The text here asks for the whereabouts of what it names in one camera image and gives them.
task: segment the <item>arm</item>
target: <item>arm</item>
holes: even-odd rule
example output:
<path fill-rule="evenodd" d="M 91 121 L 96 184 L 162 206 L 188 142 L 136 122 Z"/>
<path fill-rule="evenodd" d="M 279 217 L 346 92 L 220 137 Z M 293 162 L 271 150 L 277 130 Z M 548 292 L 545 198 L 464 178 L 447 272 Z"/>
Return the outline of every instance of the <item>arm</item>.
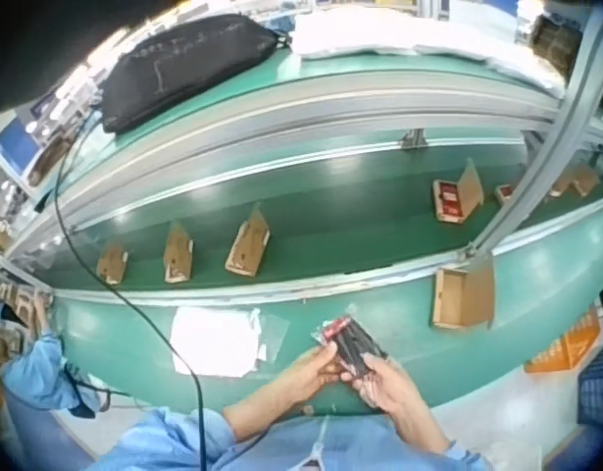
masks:
<path fill-rule="evenodd" d="M 218 413 L 204 410 L 205 447 L 208 466 L 214 465 L 233 445 L 235 437 Z M 199 470 L 199 427 L 196 411 L 191 415 L 163 407 L 149 412 L 129 429 L 112 450 L 100 456 L 88 471 Z"/>
<path fill-rule="evenodd" d="M 336 345 L 316 347 L 300 356 L 272 383 L 227 407 L 223 415 L 239 442 L 271 427 L 294 405 L 308 400 L 324 385 L 338 381 L 332 364 Z"/>
<path fill-rule="evenodd" d="M 353 388 L 366 403 L 386 412 L 404 443 L 463 461 L 470 469 L 490 469 L 479 454 L 449 442 L 408 373 L 369 354 L 364 355 L 364 361 L 373 372 L 369 378 L 352 381 L 351 375 L 343 373 L 342 379 L 352 381 Z"/>
<path fill-rule="evenodd" d="M 57 382 L 61 360 L 61 343 L 57 336 L 49 333 L 39 338 L 23 356 L 3 365 L 0 377 L 5 386 L 20 397 L 50 393 Z"/>

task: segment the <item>black bag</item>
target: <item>black bag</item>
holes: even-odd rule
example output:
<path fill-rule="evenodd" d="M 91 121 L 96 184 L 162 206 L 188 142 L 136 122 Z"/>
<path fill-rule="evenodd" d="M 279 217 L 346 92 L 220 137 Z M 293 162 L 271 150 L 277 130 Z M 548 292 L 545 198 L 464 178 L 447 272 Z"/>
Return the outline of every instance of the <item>black bag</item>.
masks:
<path fill-rule="evenodd" d="M 103 84 L 103 130 L 132 130 L 268 59 L 282 36 L 242 15 L 208 17 L 150 37 Z"/>

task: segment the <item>wire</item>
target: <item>wire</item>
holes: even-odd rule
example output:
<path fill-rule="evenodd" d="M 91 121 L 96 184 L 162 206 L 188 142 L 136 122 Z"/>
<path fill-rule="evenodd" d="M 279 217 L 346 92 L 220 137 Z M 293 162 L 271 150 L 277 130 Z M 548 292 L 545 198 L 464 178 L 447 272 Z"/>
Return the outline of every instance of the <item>wire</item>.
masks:
<path fill-rule="evenodd" d="M 94 115 L 94 112 L 93 111 L 90 112 L 89 116 L 83 121 L 83 124 L 81 124 L 81 126 L 78 130 L 79 133 L 84 128 L 84 126 L 87 124 L 87 120 L 89 120 L 93 115 Z M 87 132 L 84 134 L 83 137 L 81 137 L 79 135 L 75 139 L 73 146 L 70 148 L 70 151 L 72 151 L 72 149 L 75 148 L 75 145 L 77 143 L 78 143 L 78 147 L 74 152 L 72 152 L 71 166 L 74 165 L 75 157 L 78 154 L 78 152 L 80 151 L 81 147 L 83 146 L 83 143 L 87 140 L 87 138 L 91 135 L 92 131 L 95 129 L 96 129 L 96 126 L 92 126 L 92 127 L 90 127 L 89 130 L 87 130 Z M 59 222 L 59 227 L 64 236 L 64 240 L 68 244 L 68 247 L 70 248 L 71 252 L 73 253 L 73 256 L 75 257 L 76 261 L 81 266 L 81 268 L 83 268 L 83 270 L 85 270 L 85 272 L 87 272 L 87 274 L 90 277 L 92 277 L 99 285 L 104 287 L 106 290 L 110 291 L 115 297 L 117 297 L 119 300 L 121 300 L 125 305 L 127 305 L 128 307 L 133 309 L 133 311 L 135 311 L 149 325 L 149 327 L 153 330 L 153 332 L 155 332 L 155 334 L 157 334 L 157 336 L 162 340 L 162 342 L 166 344 L 166 346 L 169 348 L 169 350 L 179 360 L 181 360 L 181 362 L 183 362 L 183 364 L 185 366 L 187 366 L 188 370 L 190 371 L 190 376 L 192 377 L 192 380 L 194 381 L 194 385 L 196 387 L 196 395 L 197 395 L 197 402 L 198 402 L 198 404 L 197 404 L 198 419 L 199 419 L 199 445 L 200 445 L 199 451 L 200 451 L 200 464 L 201 464 L 200 469 L 205 471 L 207 469 L 207 459 L 206 459 L 207 452 L 205 449 L 205 424 L 204 424 L 204 418 L 203 418 L 203 416 L 204 416 L 204 414 L 203 414 L 203 391 L 201 390 L 201 383 L 199 382 L 198 376 L 196 375 L 196 373 L 194 373 L 194 371 L 189 366 L 189 364 L 183 359 L 181 354 L 178 351 L 176 351 L 175 347 L 166 338 L 166 336 L 162 333 L 162 331 L 160 331 L 160 329 L 155 325 L 155 323 L 153 321 L 151 321 L 151 319 L 146 314 L 144 314 L 144 312 L 142 312 L 142 310 L 139 307 L 137 307 L 131 301 L 129 301 L 126 297 L 124 297 L 117 289 L 115 289 L 114 287 L 109 285 L 107 282 L 105 282 L 105 280 L 103 280 L 102 278 L 97 276 L 96 273 L 94 273 L 94 271 L 92 271 L 87 266 L 87 264 L 83 261 L 83 259 L 79 255 L 79 253 L 76 251 L 75 246 L 73 245 L 73 241 L 71 240 L 70 235 L 68 234 L 68 231 L 66 229 L 66 225 L 64 223 L 64 218 L 62 217 L 62 213 L 59 208 L 59 186 L 61 185 L 62 175 L 64 173 L 64 167 L 66 165 L 67 160 L 68 160 L 68 155 L 65 155 L 60 163 L 59 172 L 57 173 L 57 181 L 55 183 L 55 214 L 57 215 L 57 221 Z"/>

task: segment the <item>orange crate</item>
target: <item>orange crate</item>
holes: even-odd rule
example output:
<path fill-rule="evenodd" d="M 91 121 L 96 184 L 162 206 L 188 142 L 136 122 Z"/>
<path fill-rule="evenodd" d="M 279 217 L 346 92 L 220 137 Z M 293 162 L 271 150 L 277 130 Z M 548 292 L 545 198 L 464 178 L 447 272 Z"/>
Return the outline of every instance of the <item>orange crate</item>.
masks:
<path fill-rule="evenodd" d="M 591 307 L 562 337 L 524 365 L 527 373 L 548 373 L 576 367 L 599 336 L 599 319 Z"/>

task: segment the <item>red label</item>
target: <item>red label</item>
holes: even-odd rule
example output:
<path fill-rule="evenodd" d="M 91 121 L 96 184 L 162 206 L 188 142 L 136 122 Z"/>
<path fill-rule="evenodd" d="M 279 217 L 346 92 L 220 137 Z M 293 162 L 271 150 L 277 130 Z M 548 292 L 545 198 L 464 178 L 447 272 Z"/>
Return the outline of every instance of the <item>red label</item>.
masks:
<path fill-rule="evenodd" d="M 460 206 L 460 197 L 458 195 L 458 187 L 455 183 L 441 182 L 440 201 L 442 203 L 442 214 L 462 218 L 462 207 Z"/>

